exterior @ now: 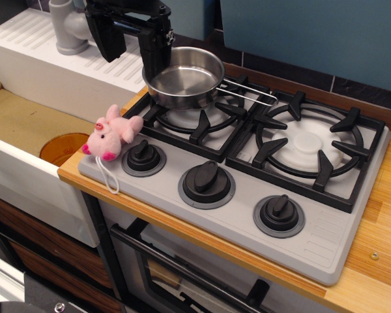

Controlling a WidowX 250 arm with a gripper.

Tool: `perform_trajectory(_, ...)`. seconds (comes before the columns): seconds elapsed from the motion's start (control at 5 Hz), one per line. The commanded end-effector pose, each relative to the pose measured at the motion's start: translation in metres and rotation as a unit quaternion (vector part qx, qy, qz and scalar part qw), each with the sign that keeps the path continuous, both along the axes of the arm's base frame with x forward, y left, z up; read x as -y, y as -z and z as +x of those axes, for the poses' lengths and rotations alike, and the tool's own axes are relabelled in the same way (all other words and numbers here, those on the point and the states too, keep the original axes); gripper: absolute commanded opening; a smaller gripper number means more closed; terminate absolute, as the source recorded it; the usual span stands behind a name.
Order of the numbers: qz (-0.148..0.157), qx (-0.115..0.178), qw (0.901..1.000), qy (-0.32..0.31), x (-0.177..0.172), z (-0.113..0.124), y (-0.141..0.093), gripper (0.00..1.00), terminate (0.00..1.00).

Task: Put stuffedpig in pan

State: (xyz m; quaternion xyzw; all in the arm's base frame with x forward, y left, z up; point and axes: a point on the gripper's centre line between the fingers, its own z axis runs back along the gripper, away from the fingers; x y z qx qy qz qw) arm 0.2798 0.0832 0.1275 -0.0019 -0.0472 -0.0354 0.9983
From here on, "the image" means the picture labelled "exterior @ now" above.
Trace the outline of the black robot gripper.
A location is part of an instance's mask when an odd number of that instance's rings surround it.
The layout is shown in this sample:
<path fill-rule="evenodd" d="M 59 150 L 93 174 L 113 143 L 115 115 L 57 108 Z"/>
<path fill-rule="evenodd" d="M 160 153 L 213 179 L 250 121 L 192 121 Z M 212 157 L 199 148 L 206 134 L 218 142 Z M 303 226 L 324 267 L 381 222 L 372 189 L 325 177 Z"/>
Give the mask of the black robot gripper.
<path fill-rule="evenodd" d="M 162 1 L 87 1 L 85 13 L 91 35 L 107 62 L 126 51 L 123 32 L 116 28 L 121 25 L 140 32 L 138 42 L 148 80 L 170 66 L 175 35 L 169 20 L 171 9 Z"/>

